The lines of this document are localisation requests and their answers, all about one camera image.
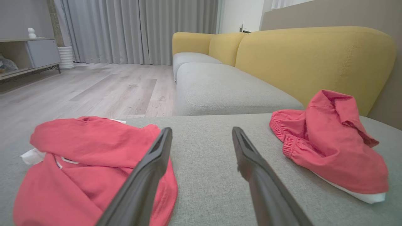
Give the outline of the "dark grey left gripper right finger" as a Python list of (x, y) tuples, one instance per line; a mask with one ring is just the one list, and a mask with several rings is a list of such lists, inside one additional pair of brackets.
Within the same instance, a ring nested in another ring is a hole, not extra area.
[(248, 182), (259, 226), (311, 226), (312, 222), (240, 127), (232, 140), (237, 169)]

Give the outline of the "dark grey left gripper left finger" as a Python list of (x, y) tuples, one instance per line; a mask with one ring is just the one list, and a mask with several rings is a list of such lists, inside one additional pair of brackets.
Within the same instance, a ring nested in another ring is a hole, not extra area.
[(149, 225), (157, 187), (167, 170), (171, 143), (172, 129), (163, 128), (96, 225)]

